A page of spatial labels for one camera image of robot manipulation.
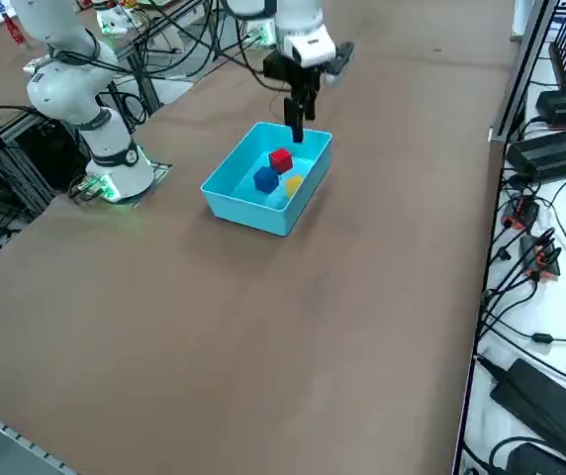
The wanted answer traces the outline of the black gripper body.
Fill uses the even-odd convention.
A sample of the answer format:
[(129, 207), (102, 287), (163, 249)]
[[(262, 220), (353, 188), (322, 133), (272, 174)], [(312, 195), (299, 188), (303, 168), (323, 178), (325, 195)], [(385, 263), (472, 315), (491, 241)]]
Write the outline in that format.
[(293, 94), (317, 95), (320, 91), (322, 75), (320, 66), (304, 68), (293, 59), (275, 50), (262, 61), (262, 69), (266, 78), (288, 84)]

